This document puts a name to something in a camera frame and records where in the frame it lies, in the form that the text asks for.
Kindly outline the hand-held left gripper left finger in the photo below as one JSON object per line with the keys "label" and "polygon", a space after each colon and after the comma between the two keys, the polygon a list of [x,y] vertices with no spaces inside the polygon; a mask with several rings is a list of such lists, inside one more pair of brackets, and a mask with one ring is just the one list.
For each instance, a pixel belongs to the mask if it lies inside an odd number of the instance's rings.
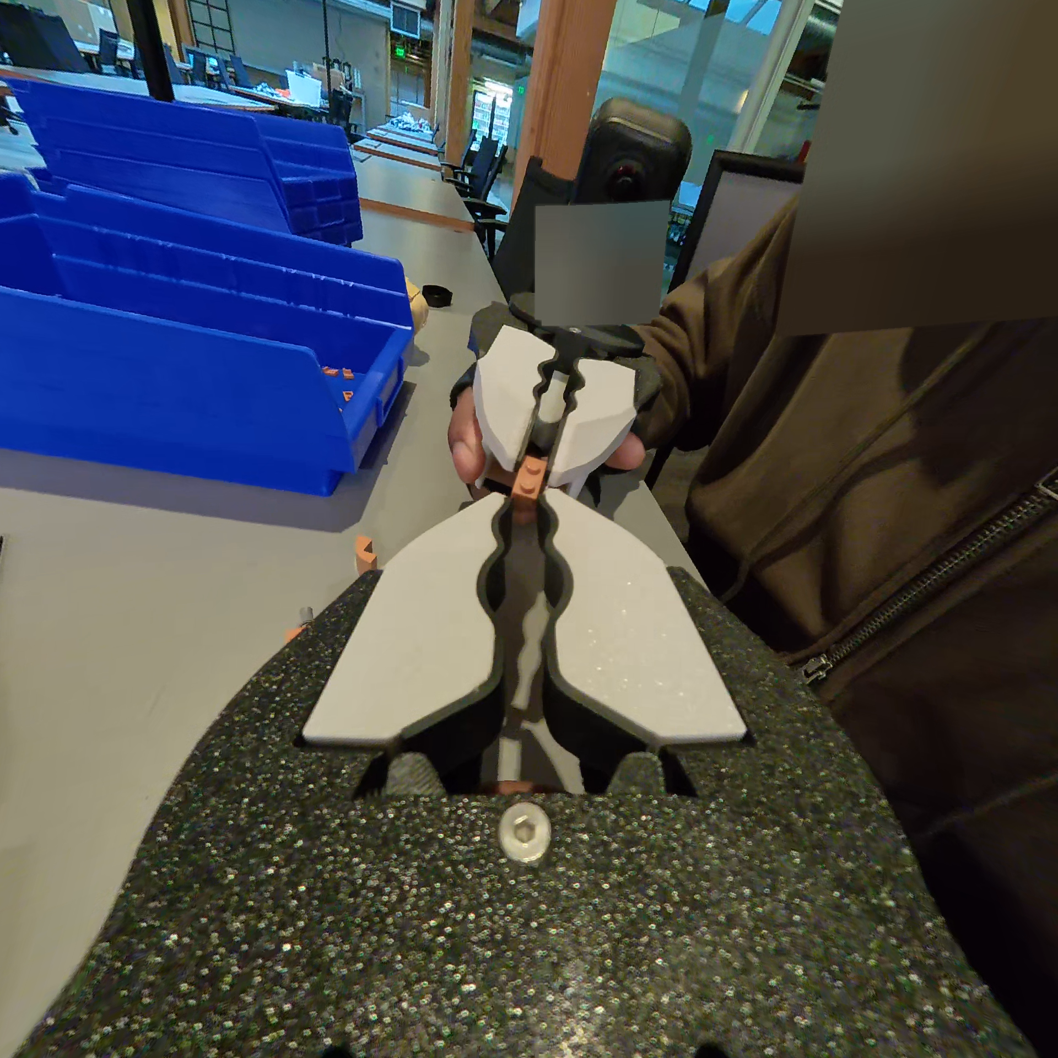
{"label": "hand-held left gripper left finger", "polygon": [[508,499],[491,494],[404,546],[381,572],[303,728],[309,745],[394,748],[497,685],[488,575]]}

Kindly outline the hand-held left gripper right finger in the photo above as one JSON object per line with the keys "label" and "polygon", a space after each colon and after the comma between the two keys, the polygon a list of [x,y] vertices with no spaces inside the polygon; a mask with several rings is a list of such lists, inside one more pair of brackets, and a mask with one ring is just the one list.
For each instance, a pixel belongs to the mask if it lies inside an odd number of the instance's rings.
{"label": "hand-held left gripper right finger", "polygon": [[566,494],[541,499],[551,616],[545,713],[570,750],[741,742],[736,708],[666,563]]}

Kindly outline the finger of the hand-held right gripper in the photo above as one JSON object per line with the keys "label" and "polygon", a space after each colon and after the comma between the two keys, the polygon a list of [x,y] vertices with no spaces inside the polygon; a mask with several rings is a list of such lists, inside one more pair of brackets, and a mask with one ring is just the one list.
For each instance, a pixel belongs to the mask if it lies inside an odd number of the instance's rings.
{"label": "finger of the hand-held right gripper", "polygon": [[614,361],[582,358],[552,375],[541,398],[547,488],[579,495],[632,429],[635,389],[634,369]]}
{"label": "finger of the hand-held right gripper", "polygon": [[475,366],[475,413],[487,460],[516,472],[526,452],[552,449],[552,426],[537,427],[552,374],[552,345],[512,325],[501,327]]}

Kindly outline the grey desk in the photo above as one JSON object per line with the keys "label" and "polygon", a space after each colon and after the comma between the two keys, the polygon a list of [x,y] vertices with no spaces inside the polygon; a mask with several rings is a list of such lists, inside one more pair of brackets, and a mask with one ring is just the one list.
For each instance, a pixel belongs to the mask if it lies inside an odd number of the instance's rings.
{"label": "grey desk", "polygon": [[365,214],[451,287],[333,497],[3,457],[3,1055],[690,1055],[693,878],[642,856],[687,802],[557,797],[541,865],[511,798],[360,800],[295,745],[382,559],[467,491],[445,448],[475,237]]}

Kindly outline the person's right hand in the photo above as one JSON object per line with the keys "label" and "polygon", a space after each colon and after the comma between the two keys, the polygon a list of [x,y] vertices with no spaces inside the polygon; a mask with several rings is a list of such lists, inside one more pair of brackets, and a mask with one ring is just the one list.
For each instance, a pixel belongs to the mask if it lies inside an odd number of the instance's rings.
{"label": "person's right hand", "polygon": [[[487,490],[479,486],[479,480],[485,475],[487,456],[470,388],[465,389],[454,404],[448,443],[459,478],[468,485],[472,499],[482,499]],[[605,466],[616,472],[635,471],[644,463],[645,456],[640,437],[630,432],[606,460]]]}

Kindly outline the wooden pillar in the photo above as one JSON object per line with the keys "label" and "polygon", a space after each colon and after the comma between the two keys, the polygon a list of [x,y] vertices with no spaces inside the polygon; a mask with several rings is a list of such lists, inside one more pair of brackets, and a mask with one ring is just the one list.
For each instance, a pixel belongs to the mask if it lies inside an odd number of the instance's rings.
{"label": "wooden pillar", "polygon": [[614,22],[615,1],[543,1],[517,151],[513,203],[538,157],[561,179],[579,174]]}

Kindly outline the black office chair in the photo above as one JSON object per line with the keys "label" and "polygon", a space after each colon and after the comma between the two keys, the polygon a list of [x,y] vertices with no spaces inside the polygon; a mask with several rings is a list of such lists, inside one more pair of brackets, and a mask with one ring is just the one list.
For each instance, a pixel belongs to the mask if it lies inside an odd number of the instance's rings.
{"label": "black office chair", "polygon": [[508,146],[494,138],[485,137],[474,156],[470,167],[453,167],[443,180],[458,191],[472,218],[477,220],[496,220],[507,213],[501,205],[491,204],[487,198],[494,181],[507,160]]}

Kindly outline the person's brown jacket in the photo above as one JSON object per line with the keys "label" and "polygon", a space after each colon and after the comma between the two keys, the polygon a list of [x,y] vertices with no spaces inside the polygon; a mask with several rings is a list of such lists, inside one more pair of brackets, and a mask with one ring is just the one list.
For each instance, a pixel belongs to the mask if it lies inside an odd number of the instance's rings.
{"label": "person's brown jacket", "polygon": [[[692,553],[790,661],[1056,472],[1056,321],[710,337]],[[1056,1055],[1056,509],[837,661],[821,698],[979,971]]]}

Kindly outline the blue storage bin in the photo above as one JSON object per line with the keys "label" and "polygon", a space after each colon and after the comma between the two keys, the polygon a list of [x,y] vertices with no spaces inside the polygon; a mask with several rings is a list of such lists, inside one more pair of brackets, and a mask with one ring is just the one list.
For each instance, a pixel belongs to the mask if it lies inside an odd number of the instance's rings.
{"label": "blue storage bin", "polygon": [[363,238],[353,156],[336,126],[32,79],[12,87],[53,181],[337,245]]}
{"label": "blue storage bin", "polygon": [[415,342],[396,258],[13,172],[2,220],[4,449],[317,496],[360,471]]}

